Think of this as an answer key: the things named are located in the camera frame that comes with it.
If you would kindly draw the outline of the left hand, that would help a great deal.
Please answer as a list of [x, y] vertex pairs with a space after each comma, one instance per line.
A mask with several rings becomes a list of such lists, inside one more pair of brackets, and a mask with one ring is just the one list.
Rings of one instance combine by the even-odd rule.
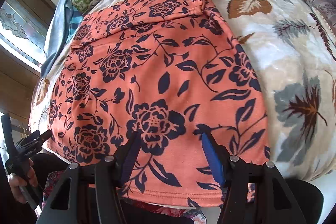
[[[38, 186], [38, 180], [37, 180], [37, 176], [35, 174], [35, 171], [33, 169], [34, 162], [31, 159], [29, 159], [29, 163], [30, 163], [30, 168], [29, 168], [29, 171], [27, 173], [28, 182], [31, 186], [36, 188]], [[20, 190], [20, 187], [27, 186], [27, 182], [23, 178], [16, 175], [15, 173], [11, 173], [8, 176], [8, 182], [9, 182], [9, 186], [10, 186], [11, 192], [12, 192], [15, 200], [22, 203], [22, 204], [26, 203], [27, 200], [24, 197], [24, 195], [22, 194], [22, 192]]]

